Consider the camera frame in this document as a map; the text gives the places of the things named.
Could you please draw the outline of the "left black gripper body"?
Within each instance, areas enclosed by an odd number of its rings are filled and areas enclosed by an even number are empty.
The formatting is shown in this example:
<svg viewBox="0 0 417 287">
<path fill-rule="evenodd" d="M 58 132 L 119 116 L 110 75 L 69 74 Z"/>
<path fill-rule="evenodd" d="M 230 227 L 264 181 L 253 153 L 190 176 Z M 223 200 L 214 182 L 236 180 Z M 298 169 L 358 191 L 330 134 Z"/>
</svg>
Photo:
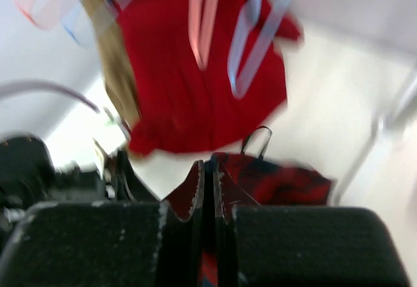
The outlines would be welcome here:
<svg viewBox="0 0 417 287">
<path fill-rule="evenodd" d="M 45 143 L 32 134 L 1 140 L 1 220 L 17 222 L 38 202 L 107 200 L 106 183 L 94 166 L 57 169 Z"/>
</svg>

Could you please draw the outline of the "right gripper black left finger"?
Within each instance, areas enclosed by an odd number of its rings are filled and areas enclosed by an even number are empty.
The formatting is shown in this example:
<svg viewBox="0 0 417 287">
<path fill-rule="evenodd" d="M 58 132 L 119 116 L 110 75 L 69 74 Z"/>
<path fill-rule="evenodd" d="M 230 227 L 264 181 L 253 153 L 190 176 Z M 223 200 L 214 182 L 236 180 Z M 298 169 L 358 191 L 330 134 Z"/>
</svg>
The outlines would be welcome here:
<svg viewBox="0 0 417 287">
<path fill-rule="evenodd" d="M 161 249 L 162 286 L 201 286 L 201 229 L 205 166 L 193 163 L 186 179 L 165 197 L 170 205 Z"/>
</svg>

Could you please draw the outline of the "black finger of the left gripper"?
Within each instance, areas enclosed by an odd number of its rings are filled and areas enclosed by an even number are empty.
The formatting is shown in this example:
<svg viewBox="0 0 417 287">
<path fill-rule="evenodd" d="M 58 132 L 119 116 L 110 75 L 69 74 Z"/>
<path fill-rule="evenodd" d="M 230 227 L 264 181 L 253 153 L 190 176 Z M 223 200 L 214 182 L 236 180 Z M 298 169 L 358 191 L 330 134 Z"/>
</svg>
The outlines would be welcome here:
<svg viewBox="0 0 417 287">
<path fill-rule="evenodd" d="M 131 202 L 158 202 L 142 180 L 136 175 L 127 152 L 119 150 L 115 157 L 116 199 Z"/>
</svg>

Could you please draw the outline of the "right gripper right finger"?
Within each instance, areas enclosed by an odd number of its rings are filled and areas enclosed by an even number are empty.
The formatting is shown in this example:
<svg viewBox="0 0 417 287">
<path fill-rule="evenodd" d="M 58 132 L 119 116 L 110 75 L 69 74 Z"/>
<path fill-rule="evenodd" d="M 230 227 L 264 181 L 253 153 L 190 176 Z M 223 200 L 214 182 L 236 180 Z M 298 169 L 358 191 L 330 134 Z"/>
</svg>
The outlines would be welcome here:
<svg viewBox="0 0 417 287">
<path fill-rule="evenodd" d="M 218 285 L 233 287 L 238 285 L 233 208 L 259 203 L 233 181 L 221 162 L 213 171 L 213 184 Z"/>
</svg>

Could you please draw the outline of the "red plaid skirt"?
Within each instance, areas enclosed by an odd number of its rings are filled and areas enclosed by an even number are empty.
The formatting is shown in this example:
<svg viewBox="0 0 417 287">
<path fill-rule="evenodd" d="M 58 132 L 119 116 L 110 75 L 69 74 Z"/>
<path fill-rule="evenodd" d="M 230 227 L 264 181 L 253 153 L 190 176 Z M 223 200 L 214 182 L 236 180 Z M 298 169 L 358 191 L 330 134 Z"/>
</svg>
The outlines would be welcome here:
<svg viewBox="0 0 417 287">
<path fill-rule="evenodd" d="M 257 157 L 245 153 L 251 134 L 243 139 L 239 153 L 215 152 L 205 161 L 205 199 L 200 286 L 217 286 L 213 175 L 222 163 L 232 181 L 261 205 L 326 205 L 332 180 L 299 164 L 275 164 L 264 159 L 272 137 L 266 126 L 266 142 Z"/>
</svg>

